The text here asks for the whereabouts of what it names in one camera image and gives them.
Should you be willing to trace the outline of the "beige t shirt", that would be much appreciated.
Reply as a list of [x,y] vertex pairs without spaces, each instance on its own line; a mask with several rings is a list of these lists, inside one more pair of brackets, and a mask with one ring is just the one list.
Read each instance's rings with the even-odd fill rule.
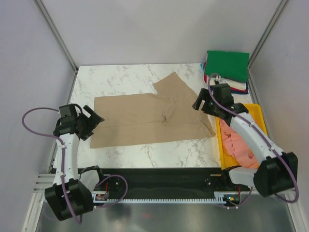
[[104,117],[94,130],[91,148],[142,145],[213,137],[208,116],[192,105],[196,93],[175,73],[153,84],[156,93],[94,99]]

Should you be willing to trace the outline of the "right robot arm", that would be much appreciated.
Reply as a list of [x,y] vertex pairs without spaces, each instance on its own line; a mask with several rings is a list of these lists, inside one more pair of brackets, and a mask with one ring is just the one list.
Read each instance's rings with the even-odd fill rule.
[[297,156],[293,152],[284,152],[272,142],[256,124],[244,104],[234,103],[227,84],[213,87],[212,91],[201,89],[192,107],[224,120],[241,136],[259,163],[257,169],[243,166],[228,168],[228,174],[221,178],[224,189],[233,190],[238,184],[246,185],[254,187],[263,197],[295,189],[295,198],[288,202],[298,201]]

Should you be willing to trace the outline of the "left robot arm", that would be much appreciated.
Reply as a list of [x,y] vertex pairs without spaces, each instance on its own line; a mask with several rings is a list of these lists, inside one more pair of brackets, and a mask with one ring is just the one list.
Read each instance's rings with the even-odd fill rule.
[[61,106],[59,112],[53,137],[60,155],[52,186],[45,189],[44,195],[56,218],[64,221],[91,212],[94,208],[92,191],[106,185],[106,178],[97,165],[87,167],[82,174],[78,173],[77,166],[80,141],[90,138],[104,119],[88,105],[67,104]]

